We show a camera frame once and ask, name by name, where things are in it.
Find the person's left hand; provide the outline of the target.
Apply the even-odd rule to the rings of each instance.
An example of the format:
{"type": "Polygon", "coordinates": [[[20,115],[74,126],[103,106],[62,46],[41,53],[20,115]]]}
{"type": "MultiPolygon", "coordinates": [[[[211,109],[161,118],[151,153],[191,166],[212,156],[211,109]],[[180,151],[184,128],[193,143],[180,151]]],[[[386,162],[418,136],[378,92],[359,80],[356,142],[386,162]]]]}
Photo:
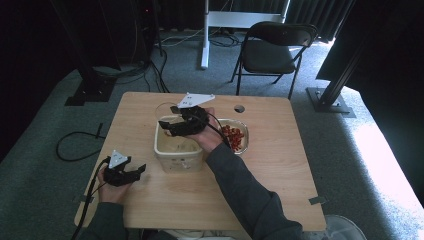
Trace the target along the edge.
{"type": "Polygon", "coordinates": [[[99,181],[99,184],[98,184],[99,201],[107,202],[107,203],[122,204],[132,184],[126,184],[122,186],[110,185],[104,180],[104,172],[105,172],[105,167],[103,167],[97,175],[97,179],[99,181]]]}

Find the clear container with berries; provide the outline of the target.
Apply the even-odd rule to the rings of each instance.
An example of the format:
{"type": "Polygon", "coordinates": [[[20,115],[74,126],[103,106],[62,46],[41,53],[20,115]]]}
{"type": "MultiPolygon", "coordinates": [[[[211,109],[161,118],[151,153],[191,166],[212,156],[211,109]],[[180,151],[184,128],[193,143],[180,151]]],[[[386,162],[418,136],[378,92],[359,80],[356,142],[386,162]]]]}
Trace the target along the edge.
{"type": "Polygon", "coordinates": [[[239,128],[245,134],[245,137],[243,139],[243,149],[240,152],[234,152],[232,150],[237,155],[243,154],[247,150],[248,144],[249,144],[249,131],[247,126],[243,122],[239,120],[235,120],[235,119],[219,119],[218,120],[218,126],[220,131],[221,131],[221,128],[225,125],[230,125],[232,127],[239,128]]]}

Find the white round bin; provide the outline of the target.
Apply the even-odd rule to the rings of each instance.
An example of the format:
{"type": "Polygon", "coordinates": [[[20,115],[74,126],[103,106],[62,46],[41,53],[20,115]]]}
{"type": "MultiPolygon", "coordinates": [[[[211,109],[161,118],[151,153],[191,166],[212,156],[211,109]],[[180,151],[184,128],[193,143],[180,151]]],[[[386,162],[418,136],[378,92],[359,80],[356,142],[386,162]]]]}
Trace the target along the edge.
{"type": "Polygon", "coordinates": [[[326,228],[314,235],[314,240],[367,240],[362,230],[340,215],[326,215],[326,228]]]}

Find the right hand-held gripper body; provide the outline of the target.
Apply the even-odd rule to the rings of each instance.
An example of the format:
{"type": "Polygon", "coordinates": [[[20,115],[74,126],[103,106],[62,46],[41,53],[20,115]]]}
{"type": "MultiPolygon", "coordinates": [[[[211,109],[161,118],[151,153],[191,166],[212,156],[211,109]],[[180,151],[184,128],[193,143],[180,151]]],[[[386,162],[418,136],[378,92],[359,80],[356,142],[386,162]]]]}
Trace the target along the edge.
{"type": "Polygon", "coordinates": [[[209,122],[207,112],[200,104],[215,99],[214,94],[187,93],[177,104],[183,121],[178,124],[178,134],[198,134],[209,122]]]}

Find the pile of dried red berries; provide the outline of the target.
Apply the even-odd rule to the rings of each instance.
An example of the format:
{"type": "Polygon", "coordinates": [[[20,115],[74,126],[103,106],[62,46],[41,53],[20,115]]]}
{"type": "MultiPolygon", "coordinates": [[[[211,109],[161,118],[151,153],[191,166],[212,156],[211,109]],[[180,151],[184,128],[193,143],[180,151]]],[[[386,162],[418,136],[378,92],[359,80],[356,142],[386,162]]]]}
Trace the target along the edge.
{"type": "Polygon", "coordinates": [[[226,137],[230,148],[234,152],[240,152],[243,149],[243,139],[245,134],[241,129],[225,125],[221,128],[222,133],[226,137]]]}

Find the black metal stand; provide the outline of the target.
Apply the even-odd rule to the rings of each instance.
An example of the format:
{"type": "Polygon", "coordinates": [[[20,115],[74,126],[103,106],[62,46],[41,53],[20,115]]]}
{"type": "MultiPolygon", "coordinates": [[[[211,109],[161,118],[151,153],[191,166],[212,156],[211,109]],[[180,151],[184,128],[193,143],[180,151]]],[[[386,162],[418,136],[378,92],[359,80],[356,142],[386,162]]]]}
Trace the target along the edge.
{"type": "Polygon", "coordinates": [[[49,2],[61,23],[68,53],[82,78],[74,95],[66,100],[65,105],[83,106],[86,102],[108,102],[117,78],[101,76],[93,69],[64,3],[61,0],[49,2]]]}
{"type": "Polygon", "coordinates": [[[316,112],[355,116],[341,97],[341,90],[357,68],[374,20],[372,0],[355,0],[317,74],[318,80],[329,81],[328,86],[307,89],[316,112]]]}

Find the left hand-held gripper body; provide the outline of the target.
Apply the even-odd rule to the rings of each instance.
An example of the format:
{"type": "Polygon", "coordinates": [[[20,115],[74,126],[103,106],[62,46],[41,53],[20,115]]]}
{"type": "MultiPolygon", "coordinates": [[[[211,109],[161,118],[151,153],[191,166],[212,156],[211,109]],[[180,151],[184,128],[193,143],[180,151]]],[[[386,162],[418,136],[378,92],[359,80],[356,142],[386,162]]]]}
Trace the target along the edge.
{"type": "Polygon", "coordinates": [[[108,166],[105,168],[104,180],[113,186],[120,186],[119,181],[124,173],[125,166],[131,162],[130,156],[125,156],[114,150],[107,158],[108,166]]]}

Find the black folding chair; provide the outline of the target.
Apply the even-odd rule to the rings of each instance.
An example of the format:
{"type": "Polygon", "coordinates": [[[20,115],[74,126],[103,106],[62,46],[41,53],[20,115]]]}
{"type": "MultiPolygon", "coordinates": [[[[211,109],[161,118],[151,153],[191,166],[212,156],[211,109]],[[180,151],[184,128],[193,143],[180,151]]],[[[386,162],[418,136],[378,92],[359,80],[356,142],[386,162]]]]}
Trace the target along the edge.
{"type": "Polygon", "coordinates": [[[240,94],[243,76],[276,76],[276,84],[284,75],[292,74],[288,98],[291,98],[304,51],[318,36],[312,24],[286,24],[271,21],[252,25],[242,42],[231,82],[237,79],[240,94]]]}

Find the white square plastic container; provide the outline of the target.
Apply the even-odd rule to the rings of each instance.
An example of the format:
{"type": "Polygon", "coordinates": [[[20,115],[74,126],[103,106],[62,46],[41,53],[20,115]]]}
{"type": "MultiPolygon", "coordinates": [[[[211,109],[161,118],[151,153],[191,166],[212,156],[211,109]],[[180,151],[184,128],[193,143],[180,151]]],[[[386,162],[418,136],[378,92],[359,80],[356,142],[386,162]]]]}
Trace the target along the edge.
{"type": "Polygon", "coordinates": [[[203,150],[194,140],[172,136],[160,124],[156,125],[154,152],[166,173],[197,172],[203,166],[203,150]]]}

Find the white desk frame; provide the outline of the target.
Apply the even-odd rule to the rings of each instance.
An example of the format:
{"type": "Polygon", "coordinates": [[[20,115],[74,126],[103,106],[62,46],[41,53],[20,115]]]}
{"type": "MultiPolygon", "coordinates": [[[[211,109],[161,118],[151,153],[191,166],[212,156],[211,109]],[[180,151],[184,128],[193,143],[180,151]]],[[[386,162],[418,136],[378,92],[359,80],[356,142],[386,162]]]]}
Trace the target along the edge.
{"type": "Polygon", "coordinates": [[[210,0],[204,0],[204,27],[203,27],[203,48],[200,61],[200,67],[207,69],[209,66],[209,28],[224,27],[224,28],[250,28],[255,23],[261,21],[273,21],[284,23],[287,18],[287,13],[291,0],[285,0],[280,13],[255,13],[255,12],[232,12],[232,11],[212,11],[209,8],[210,0]]]}

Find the dark curtain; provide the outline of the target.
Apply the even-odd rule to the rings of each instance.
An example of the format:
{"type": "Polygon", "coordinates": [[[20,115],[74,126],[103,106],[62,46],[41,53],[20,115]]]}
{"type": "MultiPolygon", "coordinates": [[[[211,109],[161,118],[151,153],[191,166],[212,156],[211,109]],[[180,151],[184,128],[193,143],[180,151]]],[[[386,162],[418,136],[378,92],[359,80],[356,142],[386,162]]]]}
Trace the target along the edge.
{"type": "Polygon", "coordinates": [[[355,0],[290,0],[287,23],[311,24],[318,39],[332,41],[355,0]]]}

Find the person's right hand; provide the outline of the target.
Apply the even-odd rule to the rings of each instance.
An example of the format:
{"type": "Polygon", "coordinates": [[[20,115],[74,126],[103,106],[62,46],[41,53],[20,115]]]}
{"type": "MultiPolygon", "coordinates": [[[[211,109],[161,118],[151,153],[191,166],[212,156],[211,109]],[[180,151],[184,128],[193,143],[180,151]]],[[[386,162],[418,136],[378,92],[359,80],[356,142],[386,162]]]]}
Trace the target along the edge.
{"type": "Polygon", "coordinates": [[[189,138],[193,139],[206,155],[209,155],[223,140],[218,133],[219,127],[217,120],[214,118],[215,109],[210,107],[206,108],[205,111],[208,113],[209,125],[202,132],[196,135],[190,135],[189,138]]]}

